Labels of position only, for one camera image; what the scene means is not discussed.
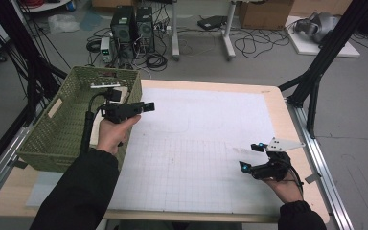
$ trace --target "wrist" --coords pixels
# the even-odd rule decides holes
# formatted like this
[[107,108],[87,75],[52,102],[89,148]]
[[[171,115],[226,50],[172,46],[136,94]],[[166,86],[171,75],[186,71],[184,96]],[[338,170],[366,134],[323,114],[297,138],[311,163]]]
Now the wrist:
[[103,144],[98,144],[96,147],[97,150],[101,150],[101,151],[105,151],[111,155],[116,155],[117,151],[115,150],[115,148],[112,148],[110,145],[103,145]]

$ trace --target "cardboard box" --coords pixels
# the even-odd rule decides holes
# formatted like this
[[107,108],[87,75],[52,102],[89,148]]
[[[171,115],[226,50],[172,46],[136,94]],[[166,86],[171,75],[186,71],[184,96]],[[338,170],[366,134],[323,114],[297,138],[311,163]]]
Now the cardboard box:
[[260,30],[283,30],[294,0],[270,0],[262,4],[242,3],[241,27]]
[[313,12],[343,15],[352,0],[295,0],[290,15],[310,16]]
[[136,6],[136,2],[136,0],[92,0],[92,6],[100,9],[115,9],[116,6]]

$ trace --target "basket handle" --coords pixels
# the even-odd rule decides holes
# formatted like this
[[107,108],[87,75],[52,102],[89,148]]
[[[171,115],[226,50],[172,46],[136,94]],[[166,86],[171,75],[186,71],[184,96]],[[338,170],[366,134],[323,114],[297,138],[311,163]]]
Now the basket handle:
[[50,108],[50,111],[47,113],[49,118],[53,118],[55,116],[55,114],[57,113],[61,105],[62,105],[62,99],[58,98],[55,104],[53,104],[52,108]]

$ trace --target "wooden table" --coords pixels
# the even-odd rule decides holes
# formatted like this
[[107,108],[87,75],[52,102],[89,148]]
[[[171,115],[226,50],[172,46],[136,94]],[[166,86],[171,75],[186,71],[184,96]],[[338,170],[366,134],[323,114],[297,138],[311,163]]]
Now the wooden table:
[[[288,113],[284,98],[275,86],[221,84],[205,82],[142,80],[143,87],[148,88],[178,88],[223,92],[242,92],[262,94],[264,96],[275,137],[299,142],[299,137]],[[287,152],[292,159],[294,168],[302,179],[312,174],[309,161],[303,149],[293,149]],[[25,206],[38,176],[38,171],[28,166],[26,169],[14,168],[0,191],[0,216],[34,217],[37,208]],[[324,222],[330,220],[324,200],[316,182],[305,183],[304,197],[312,210],[317,212]],[[143,211],[108,210],[104,219],[162,219],[189,221],[234,221],[234,222],[276,222],[276,218],[259,215],[233,214],[202,214],[202,213],[168,213]]]

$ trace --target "black pole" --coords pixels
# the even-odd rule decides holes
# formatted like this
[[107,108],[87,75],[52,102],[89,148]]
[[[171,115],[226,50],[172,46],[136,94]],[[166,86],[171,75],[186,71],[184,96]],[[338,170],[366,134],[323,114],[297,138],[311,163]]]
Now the black pole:
[[302,107],[304,100],[310,94],[307,129],[311,138],[315,138],[313,129],[321,78],[367,13],[368,0],[353,0],[307,72],[279,86],[281,91],[285,91],[292,86],[298,85],[293,94],[287,97],[287,101],[296,107]]
[[23,63],[22,59],[17,60],[19,63],[16,62],[7,44],[5,44],[1,38],[0,44],[8,49],[8,54],[16,70],[23,77],[28,74],[28,104],[1,138],[1,156],[17,131],[25,124],[27,125],[35,117],[35,107],[42,98],[46,97],[52,99],[58,92],[59,84],[54,74],[65,79],[66,73],[49,63],[43,58],[41,53],[39,53],[10,0],[0,0],[0,25],[11,39],[11,42],[16,47],[16,50],[22,56],[23,60],[27,61],[27,64]]

